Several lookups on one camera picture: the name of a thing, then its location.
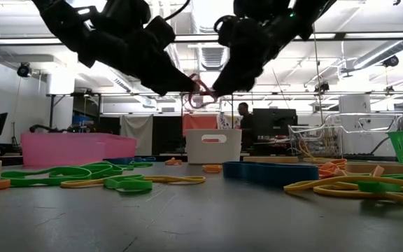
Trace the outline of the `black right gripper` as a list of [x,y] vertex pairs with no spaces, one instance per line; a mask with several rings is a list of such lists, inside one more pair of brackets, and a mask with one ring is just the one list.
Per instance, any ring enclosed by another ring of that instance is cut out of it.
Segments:
[[232,31],[232,61],[212,89],[216,97],[250,91],[261,69],[295,37],[290,0],[234,0],[237,21]]

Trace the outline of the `person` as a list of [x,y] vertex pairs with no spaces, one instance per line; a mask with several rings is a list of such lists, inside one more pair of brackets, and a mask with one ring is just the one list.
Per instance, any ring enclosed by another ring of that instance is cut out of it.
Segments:
[[243,149],[250,148],[254,143],[253,114],[248,110],[248,104],[241,102],[238,106],[241,116],[240,129],[242,131],[241,145]]

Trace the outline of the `dark table mat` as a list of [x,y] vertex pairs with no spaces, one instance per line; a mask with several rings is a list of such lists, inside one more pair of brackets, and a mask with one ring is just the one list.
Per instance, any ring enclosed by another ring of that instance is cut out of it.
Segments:
[[403,252],[403,204],[324,197],[207,174],[129,195],[0,190],[0,252]]

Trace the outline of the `patterned hanging cloth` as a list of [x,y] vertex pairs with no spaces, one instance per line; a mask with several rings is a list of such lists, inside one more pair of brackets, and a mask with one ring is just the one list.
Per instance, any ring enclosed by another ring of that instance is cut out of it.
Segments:
[[219,130],[234,129],[234,116],[225,113],[219,113],[217,116],[217,124]]

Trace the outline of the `clear plastic bin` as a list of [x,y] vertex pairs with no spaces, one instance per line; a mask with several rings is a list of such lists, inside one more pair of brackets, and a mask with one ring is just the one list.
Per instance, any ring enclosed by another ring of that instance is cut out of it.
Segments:
[[308,158],[299,150],[298,142],[303,140],[309,147],[314,158],[344,158],[347,155],[372,155],[377,148],[388,142],[388,133],[403,129],[401,113],[349,113],[359,116],[362,127],[360,133],[369,134],[373,138],[373,146],[367,154],[343,154],[341,142],[343,127],[340,113],[327,115],[319,126],[290,126],[291,153]]

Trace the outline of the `pink plastic basket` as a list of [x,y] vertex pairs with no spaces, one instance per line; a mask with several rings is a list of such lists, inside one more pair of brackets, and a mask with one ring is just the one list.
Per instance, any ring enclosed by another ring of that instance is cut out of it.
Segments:
[[105,133],[24,133],[20,143],[26,167],[84,165],[136,151],[136,139]]

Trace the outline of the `orange hanging cloth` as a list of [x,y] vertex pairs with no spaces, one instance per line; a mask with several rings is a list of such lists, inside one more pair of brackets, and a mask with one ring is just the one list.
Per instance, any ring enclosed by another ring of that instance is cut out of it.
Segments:
[[188,130],[215,130],[218,128],[215,115],[191,115],[183,116],[183,136]]

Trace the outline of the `small orange rubber band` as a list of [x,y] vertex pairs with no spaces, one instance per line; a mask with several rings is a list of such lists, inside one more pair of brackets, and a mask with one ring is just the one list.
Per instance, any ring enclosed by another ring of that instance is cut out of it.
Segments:
[[339,159],[339,160],[331,160],[324,164],[318,165],[318,173],[320,179],[328,179],[335,176],[345,176],[347,160]]

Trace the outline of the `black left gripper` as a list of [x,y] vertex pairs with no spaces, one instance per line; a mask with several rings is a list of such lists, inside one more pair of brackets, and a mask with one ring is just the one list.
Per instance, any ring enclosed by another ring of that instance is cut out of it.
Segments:
[[145,0],[107,0],[102,12],[90,18],[90,52],[97,61],[134,76],[158,95],[194,91],[195,82],[174,67],[169,54],[146,31],[152,19]]

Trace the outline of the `white wall box unit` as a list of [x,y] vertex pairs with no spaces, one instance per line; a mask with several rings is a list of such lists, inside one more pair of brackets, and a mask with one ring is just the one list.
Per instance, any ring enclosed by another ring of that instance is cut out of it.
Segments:
[[47,93],[51,95],[67,95],[74,91],[75,77],[66,71],[57,71],[48,74]]

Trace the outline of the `white cabinet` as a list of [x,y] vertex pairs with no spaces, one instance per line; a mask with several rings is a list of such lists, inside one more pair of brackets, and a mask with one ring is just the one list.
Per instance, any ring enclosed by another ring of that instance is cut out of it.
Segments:
[[368,94],[345,95],[339,98],[340,121],[343,127],[343,154],[367,154],[373,146],[373,138],[369,134],[360,133],[362,127],[358,115],[349,113],[369,113],[371,111]]

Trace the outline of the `grey hanging cloth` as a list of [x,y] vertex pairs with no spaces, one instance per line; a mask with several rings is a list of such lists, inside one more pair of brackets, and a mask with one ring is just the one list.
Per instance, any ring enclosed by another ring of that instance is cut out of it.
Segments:
[[120,135],[136,139],[136,156],[152,155],[153,116],[123,115]]

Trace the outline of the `black monitor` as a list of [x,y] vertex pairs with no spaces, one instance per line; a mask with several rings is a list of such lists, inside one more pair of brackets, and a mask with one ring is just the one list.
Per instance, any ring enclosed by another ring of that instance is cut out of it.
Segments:
[[294,109],[253,109],[253,127],[257,136],[288,136],[289,126],[295,125],[297,125],[297,112]]

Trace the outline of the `yellow rubber band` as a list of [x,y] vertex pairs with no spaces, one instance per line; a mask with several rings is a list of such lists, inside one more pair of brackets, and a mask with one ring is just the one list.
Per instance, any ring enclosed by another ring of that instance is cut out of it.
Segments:
[[308,145],[306,144],[306,142],[305,141],[303,141],[303,140],[299,140],[299,142],[298,142],[298,146],[299,146],[299,150],[303,153],[303,154],[305,154],[307,157],[309,157],[309,158],[314,158],[314,156],[311,154],[311,152],[310,152],[310,150],[309,150],[309,147],[308,147]]
[[283,187],[287,193],[309,190],[316,186],[339,186],[344,189],[358,190],[358,181],[379,181],[384,183],[397,184],[403,187],[403,180],[395,178],[384,178],[375,176],[338,176],[325,178],[317,181],[300,181]]
[[[98,186],[103,185],[103,180],[101,179],[92,179],[92,180],[79,180],[79,181],[66,181],[62,182],[61,188],[83,188],[89,186]],[[170,183],[170,184],[178,184],[178,185],[192,185],[192,184],[200,184],[206,181],[204,176],[184,176],[184,177],[175,177],[175,176],[145,176],[147,181],[152,181],[154,183]]]

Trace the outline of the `long blue rubber band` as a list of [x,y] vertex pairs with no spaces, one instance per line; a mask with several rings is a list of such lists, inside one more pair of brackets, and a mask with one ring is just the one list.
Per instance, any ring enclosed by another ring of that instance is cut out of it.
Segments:
[[115,165],[130,165],[133,162],[142,162],[142,160],[143,159],[141,157],[119,157],[105,159],[105,161]]
[[275,188],[319,179],[317,166],[311,164],[232,161],[222,164],[222,172],[226,179],[237,179]]

